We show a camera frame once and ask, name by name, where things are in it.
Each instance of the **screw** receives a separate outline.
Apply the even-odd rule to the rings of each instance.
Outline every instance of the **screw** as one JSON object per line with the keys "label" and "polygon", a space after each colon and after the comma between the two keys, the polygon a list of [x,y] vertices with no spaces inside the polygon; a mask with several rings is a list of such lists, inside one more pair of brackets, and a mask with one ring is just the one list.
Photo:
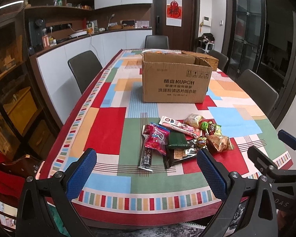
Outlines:
{"label": "screw", "polygon": [[236,171],[230,173],[233,178],[238,178],[239,174]]}
{"label": "screw", "polygon": [[267,181],[267,177],[266,177],[265,175],[261,175],[260,178],[261,178],[261,180],[262,180],[263,182],[266,182],[266,181]]}
{"label": "screw", "polygon": [[27,179],[26,179],[27,182],[31,182],[33,181],[33,177],[32,176],[29,176]]}
{"label": "screw", "polygon": [[62,171],[57,171],[57,172],[54,174],[54,176],[55,176],[56,178],[62,177]]}

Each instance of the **brown door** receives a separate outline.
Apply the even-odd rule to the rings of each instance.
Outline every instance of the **brown door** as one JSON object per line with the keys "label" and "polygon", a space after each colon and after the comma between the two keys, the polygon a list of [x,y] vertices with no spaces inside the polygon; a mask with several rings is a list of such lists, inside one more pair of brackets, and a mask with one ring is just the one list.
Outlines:
{"label": "brown door", "polygon": [[166,25],[167,0],[154,0],[155,20],[159,17],[159,27],[156,23],[155,34],[168,36],[170,49],[192,50],[194,42],[194,0],[182,0],[182,25]]}

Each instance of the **yellow storage bin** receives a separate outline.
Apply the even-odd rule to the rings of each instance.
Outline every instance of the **yellow storage bin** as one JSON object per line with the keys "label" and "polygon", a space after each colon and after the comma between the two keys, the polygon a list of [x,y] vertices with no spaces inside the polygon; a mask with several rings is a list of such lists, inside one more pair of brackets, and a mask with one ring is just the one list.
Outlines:
{"label": "yellow storage bin", "polygon": [[26,125],[37,111],[30,89],[31,87],[26,87],[19,90],[15,94],[17,97],[16,101],[3,105],[13,125],[20,134],[23,134]]}

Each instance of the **countertop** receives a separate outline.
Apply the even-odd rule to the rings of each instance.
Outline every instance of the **countertop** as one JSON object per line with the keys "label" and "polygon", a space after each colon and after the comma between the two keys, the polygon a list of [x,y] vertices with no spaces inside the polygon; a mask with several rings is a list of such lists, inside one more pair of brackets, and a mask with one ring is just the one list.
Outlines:
{"label": "countertop", "polygon": [[30,58],[34,58],[34,57],[39,57],[53,49],[56,49],[58,47],[61,47],[67,43],[70,43],[70,42],[74,42],[74,41],[77,41],[77,40],[80,40],[80,39],[84,39],[84,38],[87,38],[87,37],[90,37],[90,36],[95,36],[95,35],[100,35],[100,34],[105,34],[105,33],[112,33],[112,32],[120,32],[120,31],[136,31],[136,30],[152,30],[152,28],[134,28],[134,29],[118,29],[118,30],[109,30],[109,31],[103,31],[103,32],[98,32],[98,33],[94,33],[94,34],[91,34],[91,35],[84,35],[84,36],[80,36],[80,37],[76,37],[76,38],[73,38],[73,39],[70,39],[70,40],[67,40],[65,42],[61,42],[59,44],[56,44],[54,46],[49,46],[49,47],[46,47],[45,49],[33,54],[30,56]]}

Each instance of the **red cloth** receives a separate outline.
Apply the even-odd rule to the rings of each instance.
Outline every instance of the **red cloth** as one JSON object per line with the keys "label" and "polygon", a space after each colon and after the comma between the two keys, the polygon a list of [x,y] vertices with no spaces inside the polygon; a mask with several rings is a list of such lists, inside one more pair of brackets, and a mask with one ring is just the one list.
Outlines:
{"label": "red cloth", "polygon": [[[9,162],[9,160],[0,153],[0,163]],[[20,198],[25,179],[20,176],[4,173],[0,171],[0,193]]]}

